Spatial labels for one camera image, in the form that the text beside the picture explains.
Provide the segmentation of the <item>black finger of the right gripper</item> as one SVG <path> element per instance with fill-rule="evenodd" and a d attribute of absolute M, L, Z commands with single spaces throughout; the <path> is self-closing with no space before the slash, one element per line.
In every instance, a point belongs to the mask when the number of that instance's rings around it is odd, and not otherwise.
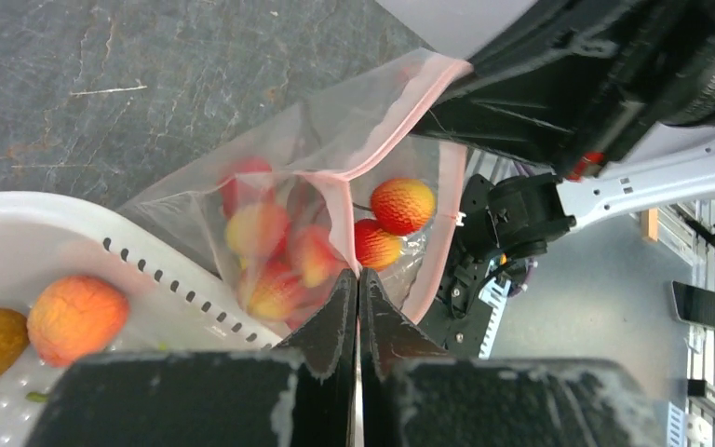
<path fill-rule="evenodd" d="M 699 1 L 539 1 L 470 57 L 412 134 L 562 175 L 588 154 L 620 160 L 661 120 L 676 35 L 702 19 Z"/>

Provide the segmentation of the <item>clear zip top bag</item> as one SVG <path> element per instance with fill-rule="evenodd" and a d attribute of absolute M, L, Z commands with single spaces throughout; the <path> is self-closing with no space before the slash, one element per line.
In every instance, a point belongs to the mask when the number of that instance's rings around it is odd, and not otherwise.
<path fill-rule="evenodd" d="M 231 303 L 280 339 L 290 332 L 286 324 L 250 316 L 237 299 L 240 266 L 224 242 L 219 194 L 224 170 L 243 157 L 266 159 L 281 203 L 292 182 L 311 183 L 331 215 L 331 242 L 355 272 L 364 267 L 356 258 L 354 224 L 369 216 L 371 192 L 390 179 L 420 180 L 436 196 L 434 215 L 422 230 L 404 237 L 399 260 L 380 271 L 390 301 L 420 322 L 462 221 L 466 149 L 411 132 L 444 90 L 470 70 L 466 61 L 414 50 L 293 104 L 137 194 L 122 213 L 218 274 Z"/>

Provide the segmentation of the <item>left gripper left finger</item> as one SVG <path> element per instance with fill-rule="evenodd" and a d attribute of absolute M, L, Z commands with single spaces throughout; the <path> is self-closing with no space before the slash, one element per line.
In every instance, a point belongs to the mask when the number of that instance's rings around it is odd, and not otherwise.
<path fill-rule="evenodd" d="M 279 345 L 90 355 L 52 388 L 30 446 L 350 446 L 358 280 Z"/>

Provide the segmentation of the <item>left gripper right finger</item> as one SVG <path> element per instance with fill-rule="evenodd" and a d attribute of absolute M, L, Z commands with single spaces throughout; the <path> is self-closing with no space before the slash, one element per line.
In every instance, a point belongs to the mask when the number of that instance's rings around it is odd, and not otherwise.
<path fill-rule="evenodd" d="M 358 283 L 364 441 L 369 446 L 663 446 L 634 378 L 608 359 L 454 358 Z"/>

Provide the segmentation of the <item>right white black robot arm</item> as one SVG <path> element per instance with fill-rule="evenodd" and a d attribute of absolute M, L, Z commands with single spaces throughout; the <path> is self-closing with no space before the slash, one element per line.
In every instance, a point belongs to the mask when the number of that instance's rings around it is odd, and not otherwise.
<path fill-rule="evenodd" d="M 523 258 L 605 219 L 715 199 L 715 1 L 535 1 L 413 128 L 541 168 L 489 189 L 461 252 Z"/>

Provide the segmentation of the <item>peach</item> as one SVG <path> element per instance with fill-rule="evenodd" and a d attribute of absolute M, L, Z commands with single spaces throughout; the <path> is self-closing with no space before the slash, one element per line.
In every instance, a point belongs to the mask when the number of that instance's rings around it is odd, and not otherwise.
<path fill-rule="evenodd" d="M 64 277 L 36 299 L 27 318 L 29 339 L 46 364 L 66 367 L 107 347 L 129 311 L 126 295 L 102 279 Z"/>

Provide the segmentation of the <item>strawberry bunch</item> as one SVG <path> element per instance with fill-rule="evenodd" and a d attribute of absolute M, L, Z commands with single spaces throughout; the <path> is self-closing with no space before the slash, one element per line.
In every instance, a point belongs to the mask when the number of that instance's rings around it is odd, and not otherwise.
<path fill-rule="evenodd" d="M 240 266 L 236 295 L 246 312 L 294 330 L 324 305 L 348 262 L 331 242 L 324 196 L 311 183 L 294 181 L 281 203 L 272 170 L 260 156 L 224 170 L 224 242 Z M 369 216 L 354 224 L 357 263 L 376 271 L 391 266 L 404 237 L 422 230 L 435 209 L 434 192 L 420 180 L 380 183 L 370 194 Z"/>

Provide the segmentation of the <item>white plastic basket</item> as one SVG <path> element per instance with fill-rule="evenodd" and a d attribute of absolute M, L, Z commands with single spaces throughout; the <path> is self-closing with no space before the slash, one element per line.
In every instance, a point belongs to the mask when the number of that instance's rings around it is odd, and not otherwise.
<path fill-rule="evenodd" d="M 210 272 L 120 215 L 67 196 L 1 192 L 0 307 L 27 312 L 71 275 L 101 278 L 128 297 L 128 322 L 110 353 L 254 350 L 279 340 Z M 0 377 L 0 446 L 30 446 L 64 373 L 27 349 Z"/>

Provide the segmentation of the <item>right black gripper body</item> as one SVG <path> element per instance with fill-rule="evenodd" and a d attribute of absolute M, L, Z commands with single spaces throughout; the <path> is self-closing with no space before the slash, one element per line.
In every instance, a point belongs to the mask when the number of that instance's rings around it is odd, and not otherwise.
<path fill-rule="evenodd" d="M 622 32 L 612 69 L 621 100 L 613 139 L 652 125 L 715 127 L 715 1 L 615 1 Z"/>

